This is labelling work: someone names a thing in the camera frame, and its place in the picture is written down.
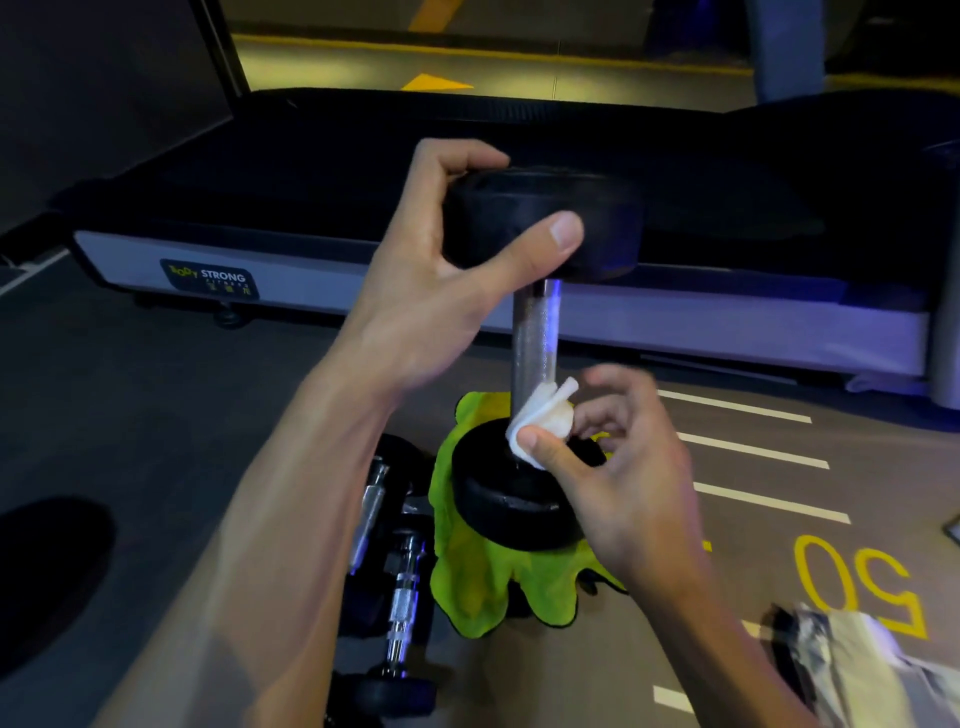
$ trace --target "number 50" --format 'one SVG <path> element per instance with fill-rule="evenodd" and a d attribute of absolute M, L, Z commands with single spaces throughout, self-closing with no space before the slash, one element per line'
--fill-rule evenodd
<path fill-rule="evenodd" d="M 800 575 L 800 581 L 804 585 L 810 601 L 812 601 L 818 609 L 824 611 L 833 609 L 833 607 L 827 604 L 817 593 L 816 587 L 813 586 L 813 579 L 810 578 L 810 567 L 806 562 L 806 548 L 811 545 L 819 546 L 827 552 L 833 560 L 833 565 L 836 567 L 837 573 L 840 575 L 840 583 L 843 585 L 844 594 L 844 605 L 840 607 L 840 609 L 855 611 L 859 607 L 859 601 L 856 595 L 856 585 L 853 583 L 853 578 L 851 577 L 850 570 L 847 568 L 847 564 L 840 554 L 837 553 L 836 548 L 818 536 L 810 536 L 807 534 L 798 538 L 797 542 L 793 545 L 793 556 L 797 561 L 797 574 Z M 856 575 L 860 578 L 863 586 L 867 588 L 867 591 L 888 604 L 906 607 L 907 612 L 910 614 L 910 621 L 908 622 L 887 619 L 886 617 L 879 617 L 877 619 L 883 626 L 891 631 L 900 632 L 904 635 L 910 635 L 911 637 L 919 637 L 921 640 L 927 639 L 924 611 L 920 606 L 920 598 L 913 592 L 901 592 L 898 595 L 892 595 L 880 589 L 880 587 L 874 583 L 874 579 L 870 575 L 870 570 L 867 566 L 875 559 L 886 563 L 903 578 L 910 578 L 910 573 L 903 567 L 903 564 L 893 556 L 883 551 L 878 551 L 875 548 L 861 548 L 853 556 L 853 566 L 856 569 Z"/>

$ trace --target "yellow arrow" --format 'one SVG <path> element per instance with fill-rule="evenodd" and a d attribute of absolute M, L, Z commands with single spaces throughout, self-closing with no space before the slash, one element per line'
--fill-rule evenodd
<path fill-rule="evenodd" d="M 411 33 L 442 33 L 464 0 L 423 0 L 407 28 Z"/>
<path fill-rule="evenodd" d="M 461 84 L 459 81 L 442 79 L 440 76 L 431 76 L 429 73 L 421 73 L 404 86 L 401 91 L 452 91 L 458 88 L 473 88 L 473 86 Z"/>

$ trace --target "yellow-green towel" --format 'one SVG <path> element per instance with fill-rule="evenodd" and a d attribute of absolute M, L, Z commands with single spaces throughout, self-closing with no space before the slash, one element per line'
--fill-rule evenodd
<path fill-rule="evenodd" d="M 511 580 L 523 590 L 534 615 L 555 627 L 567 626 L 577 616 L 581 571 L 593 570 L 622 589 L 586 541 L 556 551 L 514 551 L 485 539 L 457 513 L 451 484 L 454 447 L 473 427 L 509 416 L 507 393 L 471 392 L 463 397 L 457 404 L 457 424 L 437 453 L 430 481 L 437 552 L 430 589 L 456 630 L 469 638 L 482 637 L 506 616 Z"/>

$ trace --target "hand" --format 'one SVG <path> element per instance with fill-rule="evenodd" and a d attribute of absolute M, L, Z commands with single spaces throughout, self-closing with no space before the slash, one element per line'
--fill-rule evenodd
<path fill-rule="evenodd" d="M 591 437 L 612 457 L 591 468 L 539 427 L 524 427 L 520 446 L 564 488 L 600 563 L 634 597 L 678 595 L 709 571 L 686 447 L 677 437 L 648 374 L 604 364 L 584 372 L 587 384 L 615 394 L 578 404 L 573 434 Z"/>
<path fill-rule="evenodd" d="M 418 145 L 399 207 L 334 347 L 352 352 L 351 366 L 372 372 L 390 394 L 440 374 L 504 296 L 548 276 L 583 242 L 580 218 L 557 212 L 483 265 L 462 271 L 446 262 L 441 204 L 447 184 L 468 169 L 509 163 L 476 140 Z"/>

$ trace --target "white tissue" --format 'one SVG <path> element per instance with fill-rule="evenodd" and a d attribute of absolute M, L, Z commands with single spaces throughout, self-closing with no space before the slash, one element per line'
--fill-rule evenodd
<path fill-rule="evenodd" d="M 538 470 L 545 470 L 543 465 L 530 457 L 516 443 L 516 434 L 527 425 L 537 425 L 561 440 L 566 440 L 570 436 L 570 430 L 573 429 L 573 405 L 567 399 L 579 387 L 577 380 L 572 376 L 569 376 L 564 385 L 559 388 L 553 381 L 545 381 L 537 386 L 530 395 L 530 399 L 520 407 L 520 411 L 507 427 L 507 442 L 510 443 L 510 451 L 516 457 L 530 463 Z"/>

